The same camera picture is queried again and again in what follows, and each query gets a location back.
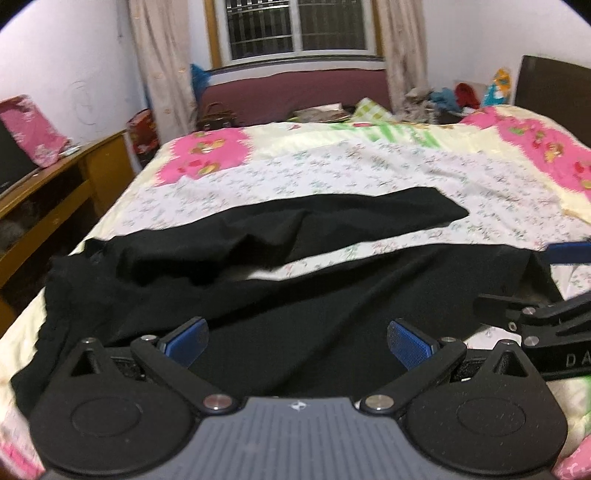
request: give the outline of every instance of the wooden desk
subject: wooden desk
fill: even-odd
[[[43,187],[51,188],[52,181],[72,168],[78,169],[81,182],[0,257],[0,289],[84,202],[91,200],[100,218],[134,178],[123,132],[119,132],[86,145],[49,168],[36,171],[5,192],[0,196],[0,220]],[[12,308],[0,294],[0,336],[15,318]]]

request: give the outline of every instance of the gray ribbed surface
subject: gray ribbed surface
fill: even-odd
[[[297,404],[306,406],[294,409]],[[419,455],[395,421],[346,398],[251,398],[202,422],[175,458],[136,480],[466,480]],[[553,478],[540,473],[531,479]],[[63,479],[49,472],[44,480]]]

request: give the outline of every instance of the curtain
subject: curtain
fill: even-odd
[[[187,0],[129,0],[139,68],[160,144],[187,135],[196,106]]]
[[[396,113],[413,88],[421,95],[428,92],[423,0],[377,2],[390,103]]]

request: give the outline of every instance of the headboard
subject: headboard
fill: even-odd
[[[524,56],[515,105],[551,118],[591,147],[591,69]]]

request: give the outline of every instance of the wooden cabinet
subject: wooden cabinet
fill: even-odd
[[[67,237],[66,249],[72,249],[115,203],[133,177],[120,132],[36,171],[0,196],[0,222],[4,222],[4,227],[16,224],[21,230],[19,238],[0,251],[0,336],[22,309],[15,311],[3,298],[7,295],[3,296],[2,290],[8,290],[11,279],[22,274],[24,265],[43,272],[50,256],[68,253],[63,251],[61,238],[56,240],[59,229]],[[35,210],[32,218],[27,213],[27,221],[21,221],[21,210],[30,210],[31,205]],[[73,219],[76,228],[72,228]],[[31,268],[31,262],[43,265]]]

